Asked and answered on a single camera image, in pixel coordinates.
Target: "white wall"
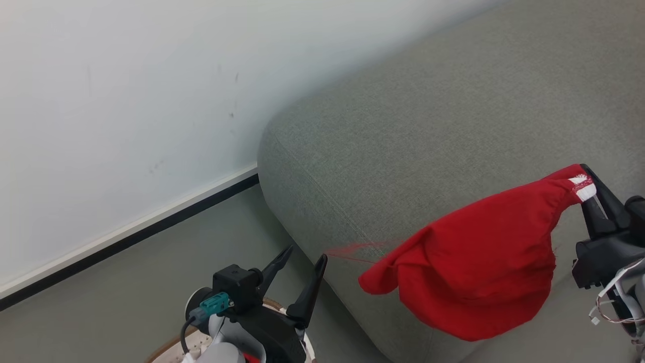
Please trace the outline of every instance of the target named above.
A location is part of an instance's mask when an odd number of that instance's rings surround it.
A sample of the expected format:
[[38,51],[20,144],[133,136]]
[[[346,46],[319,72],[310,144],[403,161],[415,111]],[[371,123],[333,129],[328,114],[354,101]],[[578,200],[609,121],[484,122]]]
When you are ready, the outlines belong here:
[[0,293],[253,165],[303,93],[499,1],[0,1]]

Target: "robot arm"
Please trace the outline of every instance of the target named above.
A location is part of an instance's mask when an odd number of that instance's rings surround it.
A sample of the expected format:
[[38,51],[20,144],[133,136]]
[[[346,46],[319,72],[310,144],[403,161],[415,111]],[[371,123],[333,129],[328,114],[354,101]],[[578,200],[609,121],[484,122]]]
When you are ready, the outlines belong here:
[[[230,265],[213,275],[212,288],[203,287],[193,294],[186,306],[186,326],[196,326],[202,333],[213,336],[214,342],[198,362],[237,363],[240,351],[251,353],[262,363],[307,361],[304,331],[312,318],[327,256],[320,257],[312,279],[286,314],[263,305],[264,295],[292,251],[293,246],[287,247],[262,271]],[[226,323],[238,324],[226,326],[229,343],[218,342],[220,329]],[[239,349],[233,350],[230,342]]]
[[[645,263],[639,263],[645,257],[645,199],[633,196],[623,205],[587,165],[581,166],[596,184],[600,205],[595,198],[582,204],[590,238],[575,246],[578,259],[573,262],[573,277],[579,288],[609,288],[607,295],[620,319],[643,316],[645,300],[639,300],[641,289],[636,287],[645,287],[645,280],[639,279],[637,286],[626,292],[612,287],[617,273],[626,266],[634,268],[622,278],[645,273]],[[622,325],[631,336],[638,336],[636,324]]]

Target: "gray fabric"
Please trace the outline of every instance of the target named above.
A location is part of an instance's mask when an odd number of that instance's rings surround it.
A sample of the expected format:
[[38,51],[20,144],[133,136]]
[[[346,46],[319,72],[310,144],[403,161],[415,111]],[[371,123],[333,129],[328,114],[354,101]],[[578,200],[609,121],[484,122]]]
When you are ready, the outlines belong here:
[[[589,164],[623,200],[645,193],[644,4],[514,1],[300,100],[262,140],[268,205],[316,259],[402,241],[572,163]],[[554,283],[585,235],[579,209],[564,213]],[[482,343],[422,325],[396,293],[363,293],[356,279],[368,267],[332,258],[326,279],[394,362],[458,362]]]

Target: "gray floor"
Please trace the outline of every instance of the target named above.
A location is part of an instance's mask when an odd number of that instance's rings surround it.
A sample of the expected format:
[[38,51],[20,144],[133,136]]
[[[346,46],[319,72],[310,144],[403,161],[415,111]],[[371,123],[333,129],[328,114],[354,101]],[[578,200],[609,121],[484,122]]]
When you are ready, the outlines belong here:
[[[0,361],[142,362],[176,336],[214,272],[263,268],[290,243],[253,187],[1,312]],[[312,267],[294,252],[268,296],[293,302]],[[328,285],[309,332],[320,363],[387,362]]]

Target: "red cloth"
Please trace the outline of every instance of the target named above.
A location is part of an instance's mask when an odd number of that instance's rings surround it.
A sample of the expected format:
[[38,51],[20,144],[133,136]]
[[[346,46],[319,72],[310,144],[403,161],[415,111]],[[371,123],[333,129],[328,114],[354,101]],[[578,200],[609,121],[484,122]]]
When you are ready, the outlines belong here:
[[551,291],[551,231],[595,194],[580,167],[468,205],[427,225],[367,270],[367,293],[399,298],[431,327],[468,341],[531,320]]

